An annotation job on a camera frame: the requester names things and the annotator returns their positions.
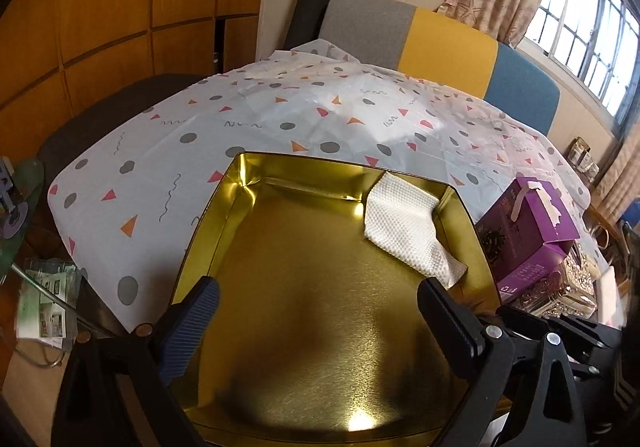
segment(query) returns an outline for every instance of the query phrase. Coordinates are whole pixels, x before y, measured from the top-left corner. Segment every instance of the chair backrest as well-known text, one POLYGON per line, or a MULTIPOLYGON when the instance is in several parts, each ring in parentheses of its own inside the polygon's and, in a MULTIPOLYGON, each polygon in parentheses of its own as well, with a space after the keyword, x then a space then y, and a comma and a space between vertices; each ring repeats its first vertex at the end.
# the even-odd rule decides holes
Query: chair backrest
POLYGON ((515 50, 466 24, 394 0, 331 0, 319 37, 361 62, 447 84, 547 134, 560 92, 515 50))

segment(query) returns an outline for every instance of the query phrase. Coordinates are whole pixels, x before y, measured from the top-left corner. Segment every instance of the textured white tissue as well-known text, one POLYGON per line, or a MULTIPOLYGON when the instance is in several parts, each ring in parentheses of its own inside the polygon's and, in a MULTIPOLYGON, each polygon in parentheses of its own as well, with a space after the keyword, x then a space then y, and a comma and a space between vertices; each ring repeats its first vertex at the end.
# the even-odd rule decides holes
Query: textured white tissue
POLYGON ((409 182, 385 172, 367 197, 364 234, 426 277, 450 288, 466 272, 436 239, 431 213, 438 199, 409 182))

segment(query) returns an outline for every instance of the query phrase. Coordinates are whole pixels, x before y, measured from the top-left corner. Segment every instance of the gray dot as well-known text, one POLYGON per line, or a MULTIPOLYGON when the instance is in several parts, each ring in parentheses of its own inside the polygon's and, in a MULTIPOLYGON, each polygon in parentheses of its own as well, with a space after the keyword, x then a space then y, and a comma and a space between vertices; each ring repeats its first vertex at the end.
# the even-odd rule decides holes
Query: gray dot
POLYGON ((133 160, 127 160, 124 164, 122 164, 122 167, 120 167, 120 174, 126 174, 133 171, 135 165, 136 163, 133 160))
POLYGON ((68 209, 69 207, 71 207, 71 205, 74 204, 74 201, 76 201, 76 198, 78 198, 78 195, 74 192, 72 192, 69 196, 67 196, 65 198, 65 209, 68 209))
POLYGON ((196 138, 198 138, 198 135, 196 135, 195 133, 185 133, 180 137, 180 141, 183 144, 188 144, 190 142, 193 142, 196 138))
POLYGON ((138 281, 136 281, 135 277, 125 275, 118 281, 118 299, 123 305, 129 306, 133 304, 137 295, 138 281))
POLYGON ((320 150, 325 153, 337 153, 340 151, 340 145, 337 142, 323 142, 320 144, 320 150))
POLYGON ((385 146, 385 144, 377 144, 380 153, 386 154, 386 156, 391 156, 391 150, 385 146))
POLYGON ((236 154, 244 153, 245 148, 241 148, 240 146, 234 146, 225 151, 226 156, 229 158, 235 158, 236 154))

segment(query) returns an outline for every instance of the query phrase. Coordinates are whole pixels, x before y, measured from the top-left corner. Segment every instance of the patterned tablecloth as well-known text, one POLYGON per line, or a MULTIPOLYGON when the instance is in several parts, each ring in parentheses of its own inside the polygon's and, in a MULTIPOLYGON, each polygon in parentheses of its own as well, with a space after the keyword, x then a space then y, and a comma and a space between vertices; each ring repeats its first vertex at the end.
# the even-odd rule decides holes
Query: patterned tablecloth
POLYGON ((127 329, 166 309, 198 218, 245 150, 447 182, 475 222, 515 176, 549 180, 585 252, 606 267, 581 219, 589 192, 544 135, 478 98, 317 40, 167 98, 53 182, 49 205, 69 253, 127 329))

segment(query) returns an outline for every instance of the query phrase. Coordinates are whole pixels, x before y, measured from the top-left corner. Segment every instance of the silver screw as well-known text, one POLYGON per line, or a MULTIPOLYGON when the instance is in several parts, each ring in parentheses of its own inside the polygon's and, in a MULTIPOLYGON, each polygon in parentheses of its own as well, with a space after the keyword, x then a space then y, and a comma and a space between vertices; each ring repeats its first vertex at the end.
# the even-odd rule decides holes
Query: silver screw
POLYGON ((91 332, 79 332, 78 337, 76 337, 76 341, 80 344, 84 344, 85 342, 89 342, 91 339, 91 332))
POLYGON ((153 330, 154 329, 152 328, 151 324, 148 324, 148 323, 141 324, 136 328, 136 335, 138 337, 149 337, 149 335, 151 335, 151 332, 153 330))
POLYGON ((484 331, 486 332, 487 335, 489 335, 489 337, 491 337, 492 339, 499 339, 500 337, 502 337, 502 330, 497 327, 494 326, 493 324, 487 326, 484 331))
POLYGON ((557 333, 546 334, 546 340, 548 340, 554 346, 558 346, 561 343, 560 335, 558 335, 557 333))

